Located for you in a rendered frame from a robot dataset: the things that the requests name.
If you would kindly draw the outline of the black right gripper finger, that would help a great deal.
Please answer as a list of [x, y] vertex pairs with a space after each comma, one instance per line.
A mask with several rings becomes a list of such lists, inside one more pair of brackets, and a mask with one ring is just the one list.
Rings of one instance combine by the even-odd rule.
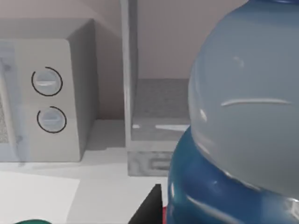
[[155, 184], [128, 224], [162, 224], [161, 184]]

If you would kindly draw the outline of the blue plastic bottle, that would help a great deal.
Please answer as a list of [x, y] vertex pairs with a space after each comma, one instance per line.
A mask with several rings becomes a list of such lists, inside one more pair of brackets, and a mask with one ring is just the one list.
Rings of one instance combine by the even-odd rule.
[[299, 224], [299, 0], [248, 0], [193, 62], [166, 224]]

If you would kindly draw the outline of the green round object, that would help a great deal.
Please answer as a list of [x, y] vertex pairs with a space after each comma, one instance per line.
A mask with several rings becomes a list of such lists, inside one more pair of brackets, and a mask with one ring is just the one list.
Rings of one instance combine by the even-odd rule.
[[18, 221], [14, 224], [52, 224], [52, 223], [43, 219], [28, 219], [28, 220]]

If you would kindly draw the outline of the grey microwave knob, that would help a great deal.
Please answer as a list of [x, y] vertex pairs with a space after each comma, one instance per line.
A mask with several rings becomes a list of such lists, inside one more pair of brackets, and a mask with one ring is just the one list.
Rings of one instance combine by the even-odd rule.
[[59, 133], [67, 125], [64, 112], [54, 106], [39, 110], [36, 119], [39, 127], [47, 133]]
[[46, 97], [57, 95], [63, 87], [61, 75], [52, 67], [44, 67], [42, 70], [34, 71], [31, 76], [31, 83], [37, 93]]

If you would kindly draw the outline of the pale microwave oven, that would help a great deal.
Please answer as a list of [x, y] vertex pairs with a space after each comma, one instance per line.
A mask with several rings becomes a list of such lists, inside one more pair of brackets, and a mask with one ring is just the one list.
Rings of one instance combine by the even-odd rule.
[[[78, 162], [99, 118], [96, 23], [91, 18], [0, 18], [0, 162]], [[52, 67], [61, 91], [42, 96], [34, 71]], [[39, 110], [54, 106], [65, 129], [47, 133]]]

